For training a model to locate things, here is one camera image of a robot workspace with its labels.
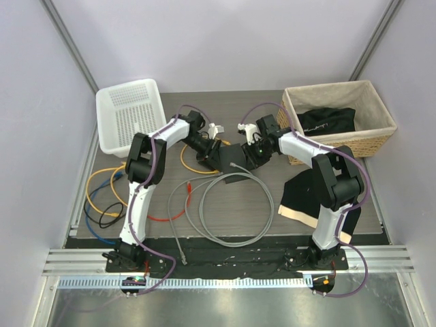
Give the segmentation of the black network switch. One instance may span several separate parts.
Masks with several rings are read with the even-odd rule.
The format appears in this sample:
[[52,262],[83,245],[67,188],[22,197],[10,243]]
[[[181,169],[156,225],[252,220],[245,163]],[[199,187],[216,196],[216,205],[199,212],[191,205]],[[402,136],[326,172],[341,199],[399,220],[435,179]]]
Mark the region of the black network switch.
[[237,183],[248,179],[246,176],[236,174],[236,172],[245,172],[244,170],[231,166],[231,163],[233,163],[247,169],[247,158],[245,157],[240,143],[221,147],[219,150],[219,158],[221,171],[225,175],[224,181],[226,184]]

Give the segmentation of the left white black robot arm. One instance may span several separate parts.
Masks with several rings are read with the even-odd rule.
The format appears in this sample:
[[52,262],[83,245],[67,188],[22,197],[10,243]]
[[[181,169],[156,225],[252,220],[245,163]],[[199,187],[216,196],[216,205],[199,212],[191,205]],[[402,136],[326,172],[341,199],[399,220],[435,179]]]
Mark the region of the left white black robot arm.
[[218,134],[224,127],[206,123],[206,117],[198,111],[187,115],[176,114],[159,129],[147,134],[137,133],[131,142],[125,172],[129,181],[129,202],[119,238],[113,250],[104,253],[107,263],[139,271],[145,264],[146,255],[152,254],[169,260],[176,266],[176,259],[146,246],[143,242],[149,206],[156,186],[161,182],[166,166],[167,150],[178,142],[184,142],[194,149],[212,169],[219,163],[220,143]]

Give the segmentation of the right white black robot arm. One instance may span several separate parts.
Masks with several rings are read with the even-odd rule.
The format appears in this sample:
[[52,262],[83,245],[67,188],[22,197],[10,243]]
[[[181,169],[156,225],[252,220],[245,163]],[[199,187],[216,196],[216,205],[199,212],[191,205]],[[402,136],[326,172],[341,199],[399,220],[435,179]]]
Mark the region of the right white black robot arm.
[[242,149],[250,168],[263,166],[274,153],[292,156],[310,167],[320,211],[309,239],[308,264],[316,269],[330,266],[339,255],[347,214],[356,208],[358,196],[364,191],[362,166],[354,159],[351,149],[326,146],[292,127],[281,129],[271,115],[254,124],[240,122],[238,133],[246,137]]

